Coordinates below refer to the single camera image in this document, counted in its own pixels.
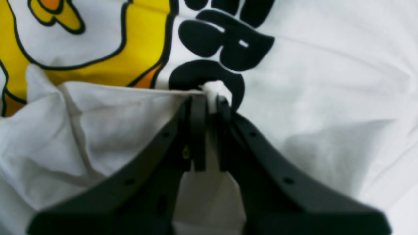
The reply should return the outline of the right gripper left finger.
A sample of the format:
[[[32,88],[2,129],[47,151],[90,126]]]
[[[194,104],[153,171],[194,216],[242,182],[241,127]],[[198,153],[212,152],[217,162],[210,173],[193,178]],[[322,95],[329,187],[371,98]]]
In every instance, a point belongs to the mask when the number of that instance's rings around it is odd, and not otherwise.
[[[206,170],[205,95],[192,95],[131,162],[35,215],[30,235],[172,235],[184,172]]]

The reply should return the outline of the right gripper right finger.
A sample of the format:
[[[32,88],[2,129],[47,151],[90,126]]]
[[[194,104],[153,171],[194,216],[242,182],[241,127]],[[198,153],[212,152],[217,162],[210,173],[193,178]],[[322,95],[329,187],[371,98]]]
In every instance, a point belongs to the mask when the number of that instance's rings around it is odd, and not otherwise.
[[[297,169],[249,120],[216,97],[221,171],[239,186],[243,235],[389,235],[384,213]]]

